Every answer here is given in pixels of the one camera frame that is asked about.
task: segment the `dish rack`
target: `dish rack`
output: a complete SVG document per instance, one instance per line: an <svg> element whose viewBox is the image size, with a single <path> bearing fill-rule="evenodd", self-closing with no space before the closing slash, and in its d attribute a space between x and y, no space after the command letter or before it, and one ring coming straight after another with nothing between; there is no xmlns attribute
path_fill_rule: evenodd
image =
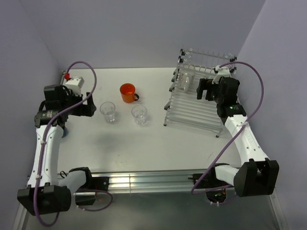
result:
<svg viewBox="0 0 307 230"><path fill-rule="evenodd" d="M218 138L223 131L223 123L217 115L216 103L214 101L206 101L205 97L197 100L196 89L200 79L212 79L215 77L215 66L235 60L236 56L229 53L215 54L209 51L205 53L199 50L181 49L178 64L171 80L173 84L169 88L171 97L164 107L166 110L164 126L182 124L207 129L214 132ZM235 65L229 65L228 68L233 77L236 72ZM194 73L195 77L190 83L189 89L184 92L179 78L181 74L186 72Z"/></svg>

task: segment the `robotic arm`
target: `robotic arm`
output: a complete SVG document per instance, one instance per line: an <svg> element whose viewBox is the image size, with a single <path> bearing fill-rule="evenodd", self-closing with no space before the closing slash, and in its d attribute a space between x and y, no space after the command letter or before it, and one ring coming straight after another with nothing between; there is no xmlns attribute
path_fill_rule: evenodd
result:
<svg viewBox="0 0 307 230"><path fill-rule="evenodd" d="M50 85L44 88L45 100L41 103L34 120L36 126L36 152L30 179L26 189L18 190L18 201L32 214L34 212L34 189L37 181L40 151L42 148L43 134L49 121L64 109L81 102L83 95L81 87L84 80L81 77L66 75L63 85ZM69 115L93 116L96 107L92 96L87 99L87 104L81 104L59 116L47 133L43 157L42 171L38 186L37 204L39 214L49 214L69 210L71 197L80 187L87 187L92 179L87 167L71 169L68 176L58 181L58 156L59 145L65 129L65 122Z"/></svg>
<svg viewBox="0 0 307 230"><path fill-rule="evenodd" d="M201 79L197 88L197 99L202 98L206 90L206 100L215 101L217 114L222 123L234 137L245 126L235 139L241 158L241 168L233 168L227 164L216 164L216 180L224 181L235 188L238 196L259 196L273 193L279 165L271 161L259 146L248 123L242 105L237 102L237 91L240 82L230 78L228 68L214 69L214 79Z"/></svg>

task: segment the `red object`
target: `red object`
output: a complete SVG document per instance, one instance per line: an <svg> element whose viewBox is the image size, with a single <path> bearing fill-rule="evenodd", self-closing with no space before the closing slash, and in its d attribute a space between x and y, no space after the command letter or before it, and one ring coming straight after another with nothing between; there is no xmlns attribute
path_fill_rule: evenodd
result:
<svg viewBox="0 0 307 230"><path fill-rule="evenodd" d="M64 78L65 78L66 80L70 80L70 79L71 79L71 76L70 76L69 73L65 73Z"/></svg>

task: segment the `wire rack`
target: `wire rack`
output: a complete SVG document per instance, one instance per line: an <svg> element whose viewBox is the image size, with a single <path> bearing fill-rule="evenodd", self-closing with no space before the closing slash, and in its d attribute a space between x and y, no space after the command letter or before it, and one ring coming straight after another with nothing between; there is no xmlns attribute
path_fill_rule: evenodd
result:
<svg viewBox="0 0 307 230"><path fill-rule="evenodd" d="M200 52L193 49L181 49L178 64L169 88L171 97L164 109L167 111L164 126L181 124L211 130L219 137L223 130L221 119L217 115L216 103L206 101L203 97L197 100L196 89L202 78L215 77L214 67L226 62L233 62L236 57L229 53ZM232 75L236 72L235 65L228 68ZM194 73L195 77L187 92L180 86L179 76L184 73Z"/></svg>

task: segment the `gray floor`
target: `gray floor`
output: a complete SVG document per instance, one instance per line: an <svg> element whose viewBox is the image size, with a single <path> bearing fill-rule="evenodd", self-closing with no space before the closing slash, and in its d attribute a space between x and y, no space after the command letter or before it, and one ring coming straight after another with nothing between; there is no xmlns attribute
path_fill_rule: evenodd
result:
<svg viewBox="0 0 307 230"><path fill-rule="evenodd" d="M98 208L104 201L97 201ZM51 222L52 215L43 216ZM26 230L45 229L28 216ZM268 196L236 198L224 206L210 206L202 195L190 193L120 194L100 212L71 208L60 213L51 229L65 230L275 230L279 229Z"/></svg>

